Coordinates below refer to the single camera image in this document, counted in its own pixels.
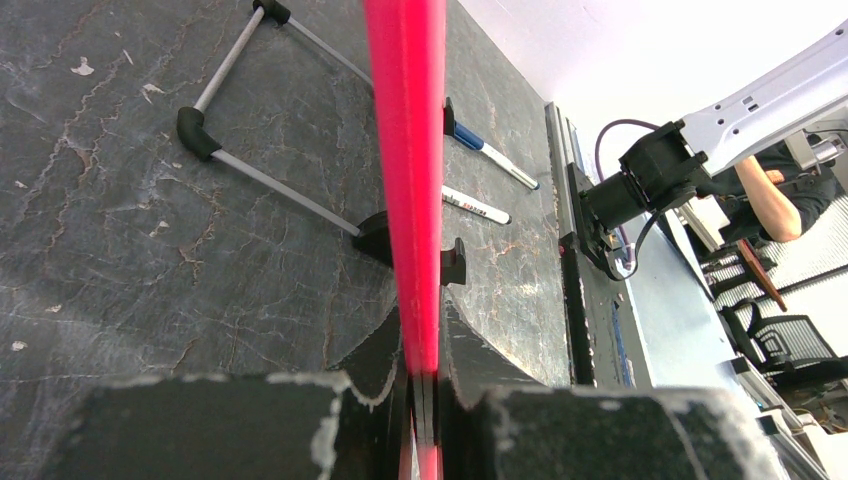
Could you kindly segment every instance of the marker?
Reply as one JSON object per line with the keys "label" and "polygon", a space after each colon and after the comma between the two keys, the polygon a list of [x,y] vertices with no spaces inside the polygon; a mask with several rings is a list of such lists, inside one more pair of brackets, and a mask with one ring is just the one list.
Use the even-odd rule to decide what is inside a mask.
{"label": "marker", "polygon": [[442,185],[442,201],[450,203],[463,210],[468,210],[471,213],[476,213],[481,217],[499,223],[501,225],[509,225],[512,223],[512,217],[497,208],[490,207],[483,202],[477,201],[464,193],[459,193],[456,190]]}
{"label": "marker", "polygon": [[506,170],[507,173],[515,177],[516,180],[524,184],[524,186],[530,190],[539,189],[539,182],[530,178],[530,175],[527,175],[523,170],[516,167],[510,159],[504,156],[504,154],[495,150],[495,147],[483,141],[483,139],[477,136],[477,134],[467,129],[459,122],[456,122],[456,129],[454,131],[453,138],[457,139],[459,143],[465,145],[471,150],[476,150],[489,157],[489,159],[495,162],[497,166]]}

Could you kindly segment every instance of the black shirt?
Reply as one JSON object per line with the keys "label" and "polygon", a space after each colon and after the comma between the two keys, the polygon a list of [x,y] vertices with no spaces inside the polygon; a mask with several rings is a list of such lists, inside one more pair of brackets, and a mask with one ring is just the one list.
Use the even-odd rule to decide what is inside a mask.
{"label": "black shirt", "polygon": [[[786,142],[778,142],[756,154],[755,157],[766,172],[779,171],[783,175],[784,182],[792,181],[803,173],[789,153]],[[801,215],[802,234],[816,223],[822,212],[836,197],[837,184],[833,172],[830,168],[822,166],[821,175],[822,181],[816,182],[813,187],[787,194],[787,198],[795,205]],[[755,235],[759,235],[765,240],[772,240],[747,201],[739,202],[738,208],[733,211],[728,211],[721,201],[720,197],[745,196],[745,189],[742,187],[742,182],[739,180],[735,168],[729,168],[713,177],[710,182],[698,188],[698,194],[700,196],[716,195],[719,197],[719,205],[722,205],[727,218],[730,220],[730,225],[720,230],[726,243]]]}

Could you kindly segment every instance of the chair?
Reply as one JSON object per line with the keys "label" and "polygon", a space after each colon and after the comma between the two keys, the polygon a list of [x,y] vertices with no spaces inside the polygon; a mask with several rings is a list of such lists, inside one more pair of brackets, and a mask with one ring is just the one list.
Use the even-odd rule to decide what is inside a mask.
{"label": "chair", "polygon": [[[737,315],[746,305],[751,306],[747,330]],[[807,315],[763,318],[759,305],[750,298],[722,308],[719,314],[733,347],[764,376],[838,358]]]}

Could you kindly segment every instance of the gray rod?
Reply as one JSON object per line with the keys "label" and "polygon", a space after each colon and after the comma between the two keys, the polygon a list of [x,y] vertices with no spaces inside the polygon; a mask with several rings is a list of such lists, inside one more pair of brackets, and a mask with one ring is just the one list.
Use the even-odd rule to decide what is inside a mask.
{"label": "gray rod", "polygon": [[206,85],[205,89],[203,89],[203,93],[200,94],[200,98],[197,99],[197,102],[194,104],[194,108],[201,112],[206,110],[206,107],[209,106],[209,102],[212,101],[212,97],[214,97],[215,93],[218,92],[218,89],[221,88],[224,78],[226,78],[227,74],[230,73],[230,69],[233,68],[233,64],[236,63],[236,59],[239,55],[241,55],[242,50],[244,50],[244,46],[247,45],[247,41],[250,40],[250,37],[253,35],[253,32],[256,31],[256,27],[259,26],[259,22],[262,21],[262,17],[264,16],[265,10],[262,7],[257,8],[256,11],[253,12],[253,16],[250,17],[250,21],[247,23],[247,26],[244,27],[244,31],[241,32],[238,40],[236,40],[236,44],[233,45],[230,53],[228,53],[224,58],[223,63],[221,63],[221,66],[218,67],[215,75],[212,76],[212,80],[209,80],[209,84]]}
{"label": "gray rod", "polygon": [[269,177],[268,175],[265,175],[264,173],[260,172],[259,170],[257,170],[255,168],[251,167],[250,165],[242,162],[241,160],[230,155],[229,153],[225,152],[224,150],[218,150],[217,152],[213,153],[212,156],[217,158],[218,160],[226,163],[227,165],[235,168],[236,170],[240,171],[241,173],[247,175],[248,177],[250,177],[250,178],[252,178],[252,179],[254,179],[258,182],[263,183],[264,185],[272,188],[273,190],[276,190],[277,192],[281,193],[282,195],[285,195],[286,197],[288,197],[291,200],[299,203],[303,207],[317,213],[318,215],[321,215],[322,217],[324,217],[325,219],[327,219],[327,220],[333,222],[334,224],[338,225],[342,230],[347,231],[351,235],[353,235],[355,237],[359,236],[359,229],[356,228],[351,223],[348,223],[346,220],[344,220],[343,218],[334,214],[333,212],[330,212],[329,210],[322,207],[321,205],[318,205],[317,203],[313,202],[312,200],[310,200],[310,199],[304,197],[303,195],[295,192],[291,188],[283,185],[282,183],[274,180],[273,178]]}
{"label": "gray rod", "polygon": [[371,88],[374,88],[374,82],[371,81],[371,78],[368,75],[366,75],[365,72],[358,69],[356,67],[356,65],[350,63],[350,61],[348,59],[344,58],[341,53],[335,51],[333,49],[333,47],[327,45],[323,40],[318,38],[314,33],[310,32],[306,27],[304,27],[303,25],[301,25],[300,23],[295,21],[295,19],[289,18],[288,23],[289,23],[289,25],[294,27],[295,30],[302,33],[304,37],[308,38],[309,40],[312,41],[312,43],[314,43],[315,45],[320,47],[321,50],[324,50],[325,52],[329,53],[330,56],[332,56],[333,58],[335,58],[336,60],[338,60],[339,62],[344,64],[344,66],[346,66],[347,68],[350,69],[350,71],[355,73],[357,77],[364,80],[365,83],[367,83],[368,85],[371,85]]}

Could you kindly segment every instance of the blue marker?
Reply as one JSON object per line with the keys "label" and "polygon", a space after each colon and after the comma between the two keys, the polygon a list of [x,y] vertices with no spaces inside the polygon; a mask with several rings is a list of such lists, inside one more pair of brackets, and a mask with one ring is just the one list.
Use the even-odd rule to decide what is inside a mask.
{"label": "blue marker", "polygon": [[538,190],[539,182],[530,178],[529,175],[524,173],[520,168],[516,167],[510,159],[506,158],[504,154],[495,150],[494,147],[484,142],[482,138],[478,137],[474,132],[465,128],[459,122],[455,124],[455,130],[453,132],[453,138],[455,138],[459,143],[465,145],[471,150],[476,150],[481,152],[483,155],[489,157],[490,160],[495,162],[497,166],[506,170],[510,175],[515,177],[519,182],[523,183],[524,186],[529,188],[530,190]]}

